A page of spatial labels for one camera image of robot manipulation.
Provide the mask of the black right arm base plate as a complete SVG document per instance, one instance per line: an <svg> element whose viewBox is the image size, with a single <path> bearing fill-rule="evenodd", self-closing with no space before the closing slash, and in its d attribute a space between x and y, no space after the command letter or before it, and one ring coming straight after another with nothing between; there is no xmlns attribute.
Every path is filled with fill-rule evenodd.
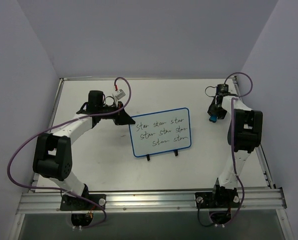
<svg viewBox="0 0 298 240"><path fill-rule="evenodd" d="M232 190L196 192L195 199L196 207L202 209L237 208L240 205L238 194Z"/></svg>

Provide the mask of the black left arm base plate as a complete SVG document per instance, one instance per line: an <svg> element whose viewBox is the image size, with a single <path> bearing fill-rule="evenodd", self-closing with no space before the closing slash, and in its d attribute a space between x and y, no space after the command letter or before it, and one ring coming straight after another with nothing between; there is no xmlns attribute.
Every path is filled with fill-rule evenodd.
<svg viewBox="0 0 298 240"><path fill-rule="evenodd" d="M105 194L94 194L91 193L87 197L90 201L98 204L102 208L105 208L106 204L106 195ZM61 211L89 211L89 210L100 210L98 206L96 206L93 203L90 203L86 200L83 200L81 198L77 198L75 196L69 195L69 194L63 194L61 198L61 204L60 204L60 210Z"/></svg>

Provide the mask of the blue framed small whiteboard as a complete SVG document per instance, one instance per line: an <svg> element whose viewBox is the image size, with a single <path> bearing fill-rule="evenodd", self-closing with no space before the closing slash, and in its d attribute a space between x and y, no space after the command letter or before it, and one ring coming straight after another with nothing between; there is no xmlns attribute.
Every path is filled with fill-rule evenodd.
<svg viewBox="0 0 298 240"><path fill-rule="evenodd" d="M136 158L190 148L190 112L186 107L134 115L129 125L133 155Z"/></svg>

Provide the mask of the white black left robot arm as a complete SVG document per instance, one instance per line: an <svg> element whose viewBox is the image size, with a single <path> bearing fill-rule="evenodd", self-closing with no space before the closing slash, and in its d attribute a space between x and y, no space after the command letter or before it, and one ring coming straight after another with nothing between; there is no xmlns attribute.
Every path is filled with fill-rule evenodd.
<svg viewBox="0 0 298 240"><path fill-rule="evenodd" d="M53 133L43 133L37 138L33 159L33 171L50 179L62 191L74 193L72 204L80 210L89 206L90 197L86 184L72 171L72 144L85 132L93 129L101 120L113 120L117 126L133 125L135 121L124 110L122 89L110 96L113 104L106 103L102 91L91 90L88 101L76 112L76 121L67 123Z"/></svg>

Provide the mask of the blue bone shaped eraser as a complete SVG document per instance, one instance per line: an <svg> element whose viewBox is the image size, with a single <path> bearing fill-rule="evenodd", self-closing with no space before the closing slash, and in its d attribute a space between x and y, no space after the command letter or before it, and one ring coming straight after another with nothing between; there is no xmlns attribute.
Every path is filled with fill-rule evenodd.
<svg viewBox="0 0 298 240"><path fill-rule="evenodd" d="M217 116L216 115L211 115L209 118L209 121L212 123L216 123L217 122Z"/></svg>

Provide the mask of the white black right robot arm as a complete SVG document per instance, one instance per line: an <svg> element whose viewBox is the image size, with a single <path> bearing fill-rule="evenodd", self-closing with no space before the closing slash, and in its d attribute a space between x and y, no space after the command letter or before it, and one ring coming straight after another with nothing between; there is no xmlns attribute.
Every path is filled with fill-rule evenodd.
<svg viewBox="0 0 298 240"><path fill-rule="evenodd" d="M216 93L208 108L209 121L215 123L230 115L227 141L230 153L224 170L217 178L211 202L223 206L234 198L243 166L262 140L263 113L247 107L225 83L216 86Z"/></svg>

